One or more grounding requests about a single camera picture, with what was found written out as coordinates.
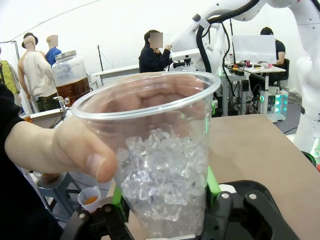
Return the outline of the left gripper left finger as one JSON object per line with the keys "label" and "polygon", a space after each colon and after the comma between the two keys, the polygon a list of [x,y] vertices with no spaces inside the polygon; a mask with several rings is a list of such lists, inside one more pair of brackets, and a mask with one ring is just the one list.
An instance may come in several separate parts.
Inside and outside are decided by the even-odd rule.
{"label": "left gripper left finger", "polygon": [[93,213],[78,208],[66,225],[67,240],[132,240],[134,237],[126,226],[129,221],[130,208],[118,186],[113,196],[106,199],[101,207]]}

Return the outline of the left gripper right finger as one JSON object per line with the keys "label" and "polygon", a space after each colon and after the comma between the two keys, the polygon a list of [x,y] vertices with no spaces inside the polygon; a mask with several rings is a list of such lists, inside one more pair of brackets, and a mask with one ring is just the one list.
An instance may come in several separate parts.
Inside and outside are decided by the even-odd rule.
{"label": "left gripper right finger", "polygon": [[218,184],[207,173],[203,240],[297,240],[270,191],[261,183],[238,180]]}

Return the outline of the person's left hand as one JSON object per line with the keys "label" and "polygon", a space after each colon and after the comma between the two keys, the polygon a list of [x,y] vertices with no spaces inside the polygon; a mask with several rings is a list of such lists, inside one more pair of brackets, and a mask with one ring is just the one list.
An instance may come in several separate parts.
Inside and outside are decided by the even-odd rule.
{"label": "person's left hand", "polygon": [[[128,95],[104,97],[102,110],[126,112],[164,104],[194,95],[203,84],[192,76],[169,76],[161,86],[126,86]],[[18,167],[48,174],[82,172],[105,183],[117,170],[116,155],[78,118],[70,117],[57,129],[39,127],[19,117],[14,95],[0,87],[0,168],[11,174]]]}

